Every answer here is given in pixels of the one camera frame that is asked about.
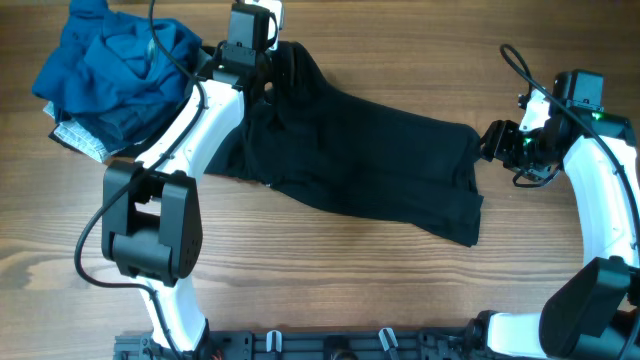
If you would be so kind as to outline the black t-shirt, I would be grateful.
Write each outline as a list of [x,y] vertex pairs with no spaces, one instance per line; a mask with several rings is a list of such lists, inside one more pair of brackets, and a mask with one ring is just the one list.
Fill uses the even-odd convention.
[[300,43],[290,94],[260,101],[206,171],[259,182],[323,211],[413,224],[471,247],[483,198],[470,126],[369,102],[331,85]]

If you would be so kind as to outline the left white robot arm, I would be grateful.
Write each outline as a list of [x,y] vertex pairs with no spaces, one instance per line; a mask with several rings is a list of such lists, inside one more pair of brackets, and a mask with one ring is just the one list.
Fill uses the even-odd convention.
[[227,40],[190,76],[190,97],[164,134],[134,162],[114,162],[103,182],[101,248],[145,298],[153,330],[140,355],[214,359],[191,273],[203,229],[198,182],[214,154],[263,96],[284,26],[280,1],[237,1]]

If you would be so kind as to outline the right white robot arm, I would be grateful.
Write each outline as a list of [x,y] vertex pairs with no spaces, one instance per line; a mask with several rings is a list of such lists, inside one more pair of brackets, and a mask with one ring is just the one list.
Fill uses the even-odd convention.
[[628,119],[604,112],[603,77],[557,75],[550,96],[519,100],[520,123],[497,120],[481,155],[499,160],[532,188],[559,171],[570,179],[583,238],[583,268],[539,313],[489,315],[493,353],[532,359],[636,359],[639,356],[639,209],[635,136]]

